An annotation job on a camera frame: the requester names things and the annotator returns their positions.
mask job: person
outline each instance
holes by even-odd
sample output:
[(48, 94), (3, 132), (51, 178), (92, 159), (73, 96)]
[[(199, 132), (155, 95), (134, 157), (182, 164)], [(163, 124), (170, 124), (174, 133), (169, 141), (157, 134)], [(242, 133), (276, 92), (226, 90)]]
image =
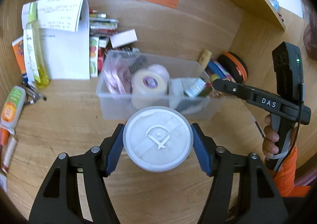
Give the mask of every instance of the person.
[[(278, 134), (270, 127), (270, 116), (266, 116), (265, 123), (268, 125), (264, 128), (264, 134), (266, 137), (263, 140), (262, 150), (266, 157), (270, 157), (274, 154), (278, 153), (278, 147), (275, 145), (275, 142), (278, 141), (279, 136)], [(290, 146), (293, 143), (294, 136), (296, 133), (296, 128), (293, 129), (292, 132), (292, 140)], [(295, 170), (296, 170), (296, 160), (297, 160), (297, 146), (295, 145), (292, 152), (289, 156), (284, 160), (280, 171), (275, 172), (268, 169), (268, 172), (273, 177), (273, 181), (280, 192), (281, 197), (283, 198), (304, 198), (308, 192), (310, 191), (310, 186), (297, 186), (294, 185), (295, 179)], [(300, 200), (287, 200), (285, 199), (284, 202), (286, 207), (291, 205), (296, 205), (296, 203), (289, 204), (288, 202), (298, 202)]]

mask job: plastic storage box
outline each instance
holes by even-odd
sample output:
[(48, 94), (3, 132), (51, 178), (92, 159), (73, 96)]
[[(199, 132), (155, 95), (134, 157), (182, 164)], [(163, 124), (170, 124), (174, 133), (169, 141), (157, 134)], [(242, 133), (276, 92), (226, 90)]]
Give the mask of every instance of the plastic storage box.
[[(124, 64), (132, 66), (139, 57), (142, 59), (142, 68), (147, 68), (153, 64), (163, 65), (169, 72), (171, 78), (181, 77), (201, 77), (204, 80), (209, 80), (209, 76), (202, 69), (202, 67), (195, 61), (185, 59), (166, 57), (153, 54), (131, 54), (123, 51), (111, 50), (108, 52), (106, 60), (110, 57), (123, 57)], [(108, 91), (104, 70), (99, 75), (96, 93), (100, 98), (101, 110), (104, 119), (120, 119), (128, 120), (134, 113), (139, 111), (132, 104), (131, 100), (151, 101), (150, 105), (147, 103), (145, 107), (149, 106), (164, 106), (177, 110), (187, 119), (210, 119), (219, 110), (221, 106), (221, 99), (197, 97), (189, 98), (186, 96), (143, 96), (132, 94), (111, 94)]]

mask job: orange glue cap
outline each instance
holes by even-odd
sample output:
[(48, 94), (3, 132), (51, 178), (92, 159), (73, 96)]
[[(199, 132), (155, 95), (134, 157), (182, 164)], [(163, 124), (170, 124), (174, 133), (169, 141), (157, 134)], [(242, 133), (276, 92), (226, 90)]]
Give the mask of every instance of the orange glue cap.
[(10, 132), (4, 128), (0, 129), (0, 137), (1, 137), (1, 144), (6, 145), (8, 143), (8, 139), (10, 136)]

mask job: orange jacket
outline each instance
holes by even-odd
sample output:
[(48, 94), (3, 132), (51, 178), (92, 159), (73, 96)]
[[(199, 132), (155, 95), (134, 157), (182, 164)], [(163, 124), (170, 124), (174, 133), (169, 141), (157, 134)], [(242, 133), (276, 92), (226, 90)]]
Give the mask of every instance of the orange jacket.
[(283, 162), (281, 170), (273, 179), (282, 197), (305, 197), (310, 190), (310, 186), (295, 187), (294, 185), (296, 160), (297, 146)]

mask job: yellow liquid bottle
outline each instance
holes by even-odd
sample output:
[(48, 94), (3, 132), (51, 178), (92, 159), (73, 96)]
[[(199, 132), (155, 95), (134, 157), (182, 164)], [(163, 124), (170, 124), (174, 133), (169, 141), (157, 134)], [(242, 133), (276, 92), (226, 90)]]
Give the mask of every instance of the yellow liquid bottle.
[(38, 88), (46, 88), (50, 84), (50, 80), (42, 57), (36, 9), (37, 2), (31, 2), (26, 25), (26, 40), (35, 84)]

